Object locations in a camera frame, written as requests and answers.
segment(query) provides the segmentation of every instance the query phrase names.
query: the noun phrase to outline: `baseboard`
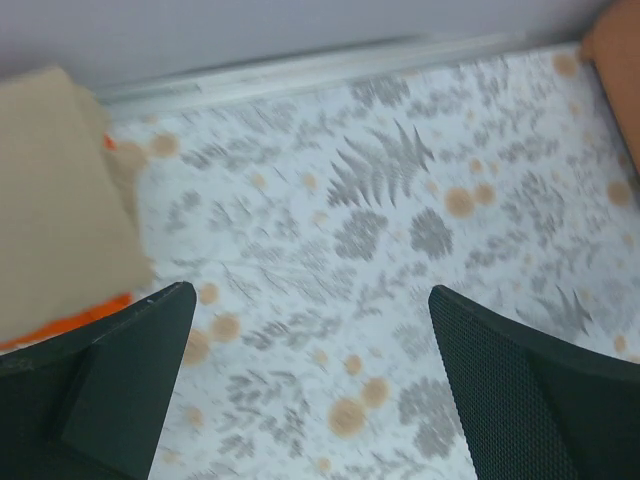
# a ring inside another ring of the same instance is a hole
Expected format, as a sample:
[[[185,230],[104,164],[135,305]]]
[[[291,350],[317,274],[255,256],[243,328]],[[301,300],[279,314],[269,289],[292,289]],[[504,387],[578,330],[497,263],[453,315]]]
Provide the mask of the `baseboard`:
[[[446,65],[576,40],[576,33],[418,39],[185,75],[98,92],[114,119],[291,94],[393,71]]]

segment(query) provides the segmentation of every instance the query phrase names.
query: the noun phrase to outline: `wall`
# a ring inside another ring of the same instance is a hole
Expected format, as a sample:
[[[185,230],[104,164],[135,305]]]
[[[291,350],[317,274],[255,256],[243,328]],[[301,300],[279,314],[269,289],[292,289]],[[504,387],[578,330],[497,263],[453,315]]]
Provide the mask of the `wall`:
[[[113,85],[393,37],[583,28],[608,0],[5,0],[0,76]]]

